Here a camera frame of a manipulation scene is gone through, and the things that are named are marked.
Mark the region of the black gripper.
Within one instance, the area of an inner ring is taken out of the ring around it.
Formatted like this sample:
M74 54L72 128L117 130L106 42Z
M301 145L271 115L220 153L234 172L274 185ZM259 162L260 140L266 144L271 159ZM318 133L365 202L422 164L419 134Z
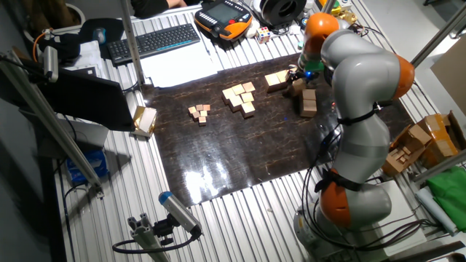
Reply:
M290 77L290 83L292 84L296 80L302 80L304 83L307 83L307 89L313 90L315 88L315 83L312 81L316 80L318 77L318 72L297 71L294 75Z

